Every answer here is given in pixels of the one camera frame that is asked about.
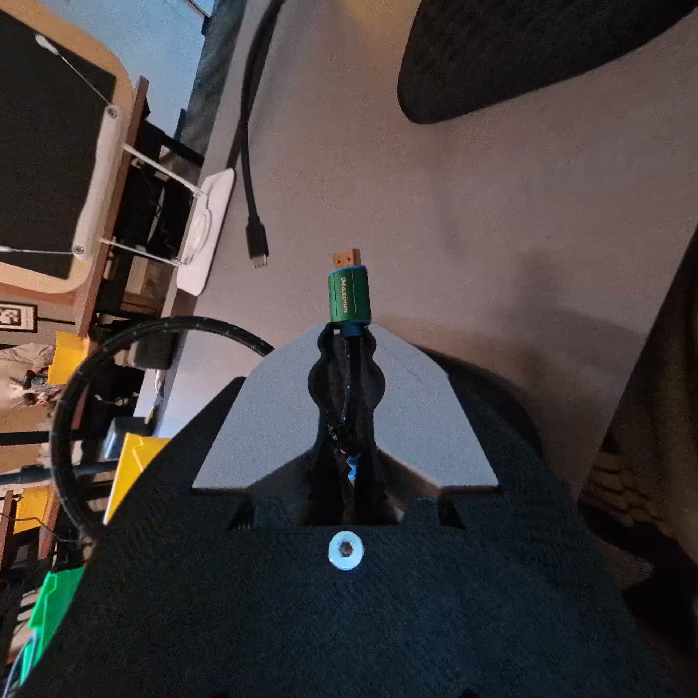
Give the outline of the black white marker sign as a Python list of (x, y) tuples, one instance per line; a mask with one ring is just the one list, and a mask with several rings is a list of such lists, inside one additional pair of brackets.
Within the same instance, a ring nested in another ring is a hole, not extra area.
[(1, 301), (1, 331), (37, 333), (38, 311), (36, 304)]

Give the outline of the black wrist rest pad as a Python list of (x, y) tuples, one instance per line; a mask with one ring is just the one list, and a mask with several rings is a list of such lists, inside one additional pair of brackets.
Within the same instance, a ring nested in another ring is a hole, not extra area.
[(696, 1), (422, 1), (397, 80), (415, 124), (437, 124), (606, 65)]

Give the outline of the yellow plastic bin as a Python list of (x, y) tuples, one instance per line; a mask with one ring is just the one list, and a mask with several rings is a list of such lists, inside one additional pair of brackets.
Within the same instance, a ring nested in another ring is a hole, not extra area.
[(126, 436), (119, 456), (107, 508), (104, 512), (103, 523), (105, 525), (109, 523), (124, 497), (144, 469), (170, 441), (171, 438), (142, 437), (130, 433)]
[(65, 385), (89, 355), (90, 345), (88, 337), (57, 331), (54, 359), (48, 368), (47, 385)]

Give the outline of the small black box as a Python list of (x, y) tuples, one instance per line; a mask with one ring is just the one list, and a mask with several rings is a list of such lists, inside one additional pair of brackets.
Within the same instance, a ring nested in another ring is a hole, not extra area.
[(103, 441), (101, 450), (102, 460), (118, 460), (126, 436), (129, 433), (143, 437), (150, 436), (152, 431), (153, 426), (147, 422), (144, 417), (134, 417), (133, 415), (115, 417), (111, 421)]

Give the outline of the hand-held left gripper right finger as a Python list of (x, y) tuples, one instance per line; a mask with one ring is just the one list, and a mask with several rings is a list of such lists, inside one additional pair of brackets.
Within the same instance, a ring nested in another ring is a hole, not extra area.
[(385, 381), (373, 434), (388, 489), (498, 488), (447, 373), (387, 329), (371, 325), (370, 331)]

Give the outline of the wooden backing board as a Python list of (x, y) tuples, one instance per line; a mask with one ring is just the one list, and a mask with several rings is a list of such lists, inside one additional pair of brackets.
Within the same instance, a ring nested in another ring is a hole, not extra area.
[(96, 297), (106, 264), (108, 244), (113, 242), (129, 164), (126, 145), (134, 144), (143, 112), (143, 99), (137, 96), (127, 71), (115, 53), (41, 2), (2, 1), (1, 11), (115, 78), (112, 104), (107, 107), (107, 124), (100, 129), (97, 140), (92, 176), (95, 184), (89, 187), (84, 204), (87, 213), (81, 216), (76, 229), (76, 237), (83, 237), (88, 243), (87, 253), (78, 253), (67, 279), (1, 263), (2, 293), (63, 304), (76, 296), (87, 306)]

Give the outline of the brown office desk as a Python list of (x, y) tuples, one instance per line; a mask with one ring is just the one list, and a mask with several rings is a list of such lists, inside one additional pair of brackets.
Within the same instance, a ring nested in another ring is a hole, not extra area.
[(89, 328), (98, 313), (100, 286), (104, 281), (104, 275), (109, 265), (109, 242), (115, 240), (115, 226), (124, 199), (124, 190), (131, 162), (131, 156), (124, 150), (124, 145), (133, 146), (135, 143), (143, 119), (148, 88), (148, 79), (140, 75), (135, 86), (131, 109), (128, 116), (124, 117), (123, 133), (118, 141), (119, 152), (115, 156), (116, 169), (112, 178), (113, 185), (102, 230), (98, 234), (98, 239), (93, 247), (92, 266), (86, 281), (75, 292), (73, 303), (75, 333), (82, 337), (89, 334)]

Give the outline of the green plastic bin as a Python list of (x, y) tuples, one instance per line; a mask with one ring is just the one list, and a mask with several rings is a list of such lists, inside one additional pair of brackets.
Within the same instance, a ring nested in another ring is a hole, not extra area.
[(37, 656), (46, 650), (55, 635), (72, 603), (83, 573), (84, 567), (47, 573), (28, 623)]

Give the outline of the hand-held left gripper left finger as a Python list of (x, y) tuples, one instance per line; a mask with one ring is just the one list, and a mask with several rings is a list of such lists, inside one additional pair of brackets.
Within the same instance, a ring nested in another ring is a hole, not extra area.
[(318, 340), (325, 328), (312, 326), (249, 372), (193, 482), (195, 490), (247, 489), (314, 449), (322, 427), (309, 377), (321, 358)]

